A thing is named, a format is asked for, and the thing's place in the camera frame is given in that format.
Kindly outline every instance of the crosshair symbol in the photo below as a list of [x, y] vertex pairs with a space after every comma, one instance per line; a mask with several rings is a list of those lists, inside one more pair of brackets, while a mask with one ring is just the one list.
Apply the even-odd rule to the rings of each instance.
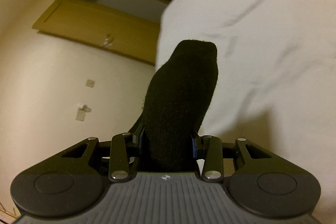
[[163, 175], [161, 178], [164, 179], [165, 181], [167, 181], [167, 180], [170, 179], [170, 175], [166, 174], [166, 175]]

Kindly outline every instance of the gray ribbed panel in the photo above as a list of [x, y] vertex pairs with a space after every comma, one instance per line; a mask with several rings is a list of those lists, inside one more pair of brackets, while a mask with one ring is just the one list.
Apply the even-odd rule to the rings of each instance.
[[126, 183], [111, 185], [104, 199], [89, 211], [68, 219], [47, 221], [24, 216], [16, 224], [319, 224], [305, 215], [269, 220], [237, 207], [220, 185], [193, 173], [138, 173]]

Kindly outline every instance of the white bed sheet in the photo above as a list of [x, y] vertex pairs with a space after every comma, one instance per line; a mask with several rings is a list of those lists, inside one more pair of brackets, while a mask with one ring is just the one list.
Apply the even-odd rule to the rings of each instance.
[[336, 223], [336, 0], [173, 0], [156, 69], [185, 39], [214, 42], [218, 82], [200, 135], [246, 137], [314, 174]]

